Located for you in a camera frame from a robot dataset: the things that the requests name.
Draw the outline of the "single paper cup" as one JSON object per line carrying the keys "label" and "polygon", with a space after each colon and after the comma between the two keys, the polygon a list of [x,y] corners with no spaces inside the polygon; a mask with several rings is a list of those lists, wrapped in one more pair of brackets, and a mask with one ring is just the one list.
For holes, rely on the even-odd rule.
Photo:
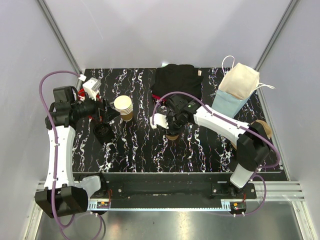
{"label": "single paper cup", "polygon": [[167,134],[166,137],[167,137],[167,139],[170,140],[170,141],[175,141],[175,140],[178,139],[179,135],[178,135],[178,134],[176,134],[176,135],[169,135],[169,134]]}

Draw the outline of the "stack of paper cups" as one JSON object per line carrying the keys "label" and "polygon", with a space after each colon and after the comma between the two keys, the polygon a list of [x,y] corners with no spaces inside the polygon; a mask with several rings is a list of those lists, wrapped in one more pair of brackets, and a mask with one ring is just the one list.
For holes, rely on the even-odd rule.
{"label": "stack of paper cups", "polygon": [[119,112],[123,121],[128,122],[133,118],[133,103],[129,96],[120,95],[114,102],[114,108]]}

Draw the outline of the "blue white paper bag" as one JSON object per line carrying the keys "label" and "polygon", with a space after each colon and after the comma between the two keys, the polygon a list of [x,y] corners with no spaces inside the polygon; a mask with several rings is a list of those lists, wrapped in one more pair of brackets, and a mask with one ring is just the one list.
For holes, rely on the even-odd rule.
{"label": "blue white paper bag", "polygon": [[211,108],[227,117],[234,118],[254,91],[272,85],[260,82],[260,73],[242,63],[232,64],[229,71],[223,71]]}

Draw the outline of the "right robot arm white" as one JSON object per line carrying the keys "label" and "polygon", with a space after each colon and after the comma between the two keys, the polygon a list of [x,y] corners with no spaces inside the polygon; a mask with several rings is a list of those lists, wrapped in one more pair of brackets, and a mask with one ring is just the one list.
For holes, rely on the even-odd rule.
{"label": "right robot arm white", "polygon": [[166,104],[170,109],[166,116],[168,134],[175,135],[186,124],[192,123],[216,132],[235,145],[237,166],[230,177],[227,192],[235,199],[243,195],[245,185],[271,151],[263,125],[237,121],[197,98],[187,101],[181,94],[170,96]]}

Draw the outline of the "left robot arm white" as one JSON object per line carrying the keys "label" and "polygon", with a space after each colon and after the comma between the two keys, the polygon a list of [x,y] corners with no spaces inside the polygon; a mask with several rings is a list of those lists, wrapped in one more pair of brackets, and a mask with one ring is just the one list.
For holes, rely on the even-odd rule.
{"label": "left robot arm white", "polygon": [[105,177],[94,174],[76,183],[73,177],[73,142],[79,120],[93,121],[93,134],[100,144],[110,143],[115,134],[109,122],[119,116],[100,96],[98,87],[73,86],[53,90],[54,102],[45,118],[50,141],[49,165],[44,189],[35,194],[35,202],[50,217],[64,217],[87,211],[90,198],[103,198],[110,192]]}

